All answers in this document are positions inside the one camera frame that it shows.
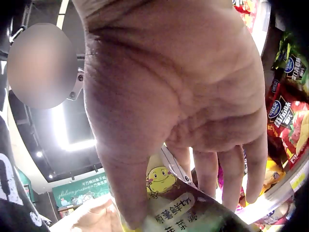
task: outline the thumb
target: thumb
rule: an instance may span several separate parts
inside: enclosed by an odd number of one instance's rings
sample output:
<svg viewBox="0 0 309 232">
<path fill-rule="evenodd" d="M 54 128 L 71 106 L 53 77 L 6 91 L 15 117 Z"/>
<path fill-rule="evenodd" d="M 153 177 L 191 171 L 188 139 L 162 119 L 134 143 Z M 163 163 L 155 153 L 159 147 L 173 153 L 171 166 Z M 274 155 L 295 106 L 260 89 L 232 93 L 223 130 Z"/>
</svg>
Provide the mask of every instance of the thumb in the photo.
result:
<svg viewBox="0 0 309 232">
<path fill-rule="evenodd" d="M 112 205 L 112 199 L 109 193 L 104 196 L 100 196 L 96 199 L 93 199 L 91 201 L 86 201 L 86 203 L 90 212 L 100 213 L 102 210 L 107 209 L 109 206 Z"/>
<path fill-rule="evenodd" d="M 148 158 L 130 165 L 114 162 L 110 158 L 104 158 L 102 163 L 117 208 L 130 228 L 138 228 L 147 215 L 145 173 Z"/>
</svg>

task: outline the snack bag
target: snack bag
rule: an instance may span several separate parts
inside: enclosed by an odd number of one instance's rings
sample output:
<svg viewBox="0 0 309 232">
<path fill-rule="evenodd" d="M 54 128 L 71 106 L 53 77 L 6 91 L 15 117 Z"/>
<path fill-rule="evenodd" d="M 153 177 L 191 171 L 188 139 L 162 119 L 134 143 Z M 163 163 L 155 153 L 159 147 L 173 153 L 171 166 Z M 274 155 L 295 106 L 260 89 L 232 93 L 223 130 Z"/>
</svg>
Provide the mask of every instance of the snack bag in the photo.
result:
<svg viewBox="0 0 309 232">
<path fill-rule="evenodd" d="M 283 225 L 292 216 L 294 210 L 295 205 L 292 198 L 290 198 L 272 212 L 258 220 L 257 223 L 264 225 Z"/>
<path fill-rule="evenodd" d="M 280 40 L 272 70 L 284 69 L 283 78 L 309 97 L 308 58 L 298 51 L 299 46 L 295 42 L 294 35 L 285 32 Z"/>
<path fill-rule="evenodd" d="M 234 8 L 239 12 L 240 17 L 252 33 L 253 25 L 257 14 L 257 0 L 232 0 Z"/>
<path fill-rule="evenodd" d="M 233 0 L 232 4 L 239 13 L 250 14 L 250 6 L 247 1 Z"/>
<path fill-rule="evenodd" d="M 265 179 L 260 195 L 271 188 L 273 184 L 278 183 L 285 176 L 285 172 L 270 157 L 267 158 Z"/>
<path fill-rule="evenodd" d="M 283 84 L 277 91 L 277 98 L 267 111 L 267 134 L 281 138 L 292 168 L 309 146 L 309 105 L 291 96 Z"/>
<path fill-rule="evenodd" d="M 286 41 L 287 36 L 283 36 L 280 40 L 279 51 L 277 52 L 275 61 L 271 70 L 284 69 L 286 67 L 287 58 L 289 57 L 291 44 Z"/>
<path fill-rule="evenodd" d="M 294 85 L 309 97 L 309 71 L 308 59 L 291 48 L 283 77 L 288 83 Z"/>
<path fill-rule="evenodd" d="M 237 215 L 199 191 L 165 146 L 150 157 L 145 188 L 148 215 L 141 228 L 132 231 L 119 213 L 124 232 L 252 231 Z"/>
</svg>

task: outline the finger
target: finger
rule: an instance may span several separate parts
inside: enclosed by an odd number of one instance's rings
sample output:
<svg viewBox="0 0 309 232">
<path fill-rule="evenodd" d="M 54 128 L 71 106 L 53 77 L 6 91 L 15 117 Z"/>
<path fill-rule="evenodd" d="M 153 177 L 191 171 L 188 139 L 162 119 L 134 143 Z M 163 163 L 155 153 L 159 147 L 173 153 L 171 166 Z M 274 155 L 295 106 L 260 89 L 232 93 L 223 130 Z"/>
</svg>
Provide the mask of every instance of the finger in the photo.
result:
<svg viewBox="0 0 309 232">
<path fill-rule="evenodd" d="M 100 213 L 103 209 L 106 209 L 113 204 L 110 194 L 86 201 L 86 203 L 87 207 L 89 207 L 90 211 L 93 213 Z"/>
<path fill-rule="evenodd" d="M 128 225 L 134 229 L 140 226 L 147 215 L 148 161 L 149 158 L 145 158 L 144 161 L 128 165 L 111 157 L 102 160 L 116 205 Z"/>
<path fill-rule="evenodd" d="M 215 198 L 218 177 L 217 153 L 194 151 L 193 148 L 193 157 L 199 189 Z"/>
<path fill-rule="evenodd" d="M 244 144 L 243 147 L 248 167 L 246 201 L 251 204 L 259 197 L 265 178 L 268 154 L 266 132 L 253 142 Z"/>
<path fill-rule="evenodd" d="M 226 152 L 218 152 L 224 181 L 222 204 L 233 212 L 235 212 L 239 202 L 241 183 L 244 175 L 243 156 L 241 146 L 235 146 Z"/>
<path fill-rule="evenodd" d="M 192 179 L 191 169 L 190 169 L 190 151 L 189 148 L 179 148 L 166 143 L 166 146 L 170 153 L 175 157 L 179 165 L 186 172 L 187 176 Z"/>
</svg>

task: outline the ceiling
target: ceiling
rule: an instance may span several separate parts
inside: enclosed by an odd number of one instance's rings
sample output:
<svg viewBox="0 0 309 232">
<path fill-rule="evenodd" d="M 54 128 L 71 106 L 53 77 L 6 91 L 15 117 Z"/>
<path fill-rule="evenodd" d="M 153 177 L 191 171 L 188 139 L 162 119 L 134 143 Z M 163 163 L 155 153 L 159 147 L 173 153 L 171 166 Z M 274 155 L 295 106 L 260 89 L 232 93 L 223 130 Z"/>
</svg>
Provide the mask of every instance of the ceiling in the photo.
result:
<svg viewBox="0 0 309 232">
<path fill-rule="evenodd" d="M 60 6 L 64 2 L 67 6 L 60 28 L 76 48 L 79 57 L 78 66 L 83 68 L 84 32 L 72 2 L 34 1 L 28 27 L 36 23 L 52 23 L 58 26 Z M 21 20 L 21 16 L 14 19 L 13 34 L 19 29 Z M 59 137 L 63 135 L 66 135 L 71 145 L 94 141 L 85 113 L 83 92 L 76 101 L 66 100 L 61 104 L 60 118 L 59 110 L 57 112 L 54 109 L 37 110 L 25 106 L 12 91 L 9 93 L 9 102 L 9 124 L 12 128 L 10 133 L 16 166 L 28 176 L 36 192 L 45 192 L 54 186 L 68 183 L 72 181 L 71 177 L 78 180 L 94 175 L 95 169 L 103 172 L 94 143 L 87 148 L 73 151 L 64 149 L 59 144 L 61 142 Z M 38 157 L 37 152 L 42 152 L 42 157 Z"/>
<path fill-rule="evenodd" d="M 8 106 L 8 125 L 10 129 L 10 138 L 15 165 L 30 179 L 33 190 L 38 194 L 44 193 L 46 191 L 51 191 L 53 187 L 68 184 L 70 181 L 74 182 L 97 174 L 95 171 L 90 171 L 81 175 L 76 175 L 75 180 L 72 180 L 71 178 L 65 178 L 50 183 L 47 182 L 47 180 L 35 164 L 35 161 L 39 158 L 30 156 L 20 136 L 17 125 L 13 118 L 10 105 Z M 102 172 L 104 172 L 103 168 L 98 169 L 98 173 Z"/>
</svg>

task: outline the green snack package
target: green snack package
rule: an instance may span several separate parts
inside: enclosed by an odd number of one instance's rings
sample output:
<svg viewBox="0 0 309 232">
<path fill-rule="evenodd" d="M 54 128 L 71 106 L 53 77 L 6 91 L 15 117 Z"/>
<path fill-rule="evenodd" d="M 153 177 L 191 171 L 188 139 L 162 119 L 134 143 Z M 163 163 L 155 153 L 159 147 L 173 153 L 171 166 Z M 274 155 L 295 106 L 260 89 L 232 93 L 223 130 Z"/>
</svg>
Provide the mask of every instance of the green snack package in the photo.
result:
<svg viewBox="0 0 309 232">
<path fill-rule="evenodd" d="M 141 228 L 130 230 L 118 211 L 124 232 L 252 231 L 236 214 L 199 191 L 164 145 L 150 157 L 145 189 L 149 210 Z"/>
<path fill-rule="evenodd" d="M 283 77 L 288 83 L 297 87 L 309 97 L 308 59 L 301 55 L 296 48 L 291 48 Z"/>
</svg>

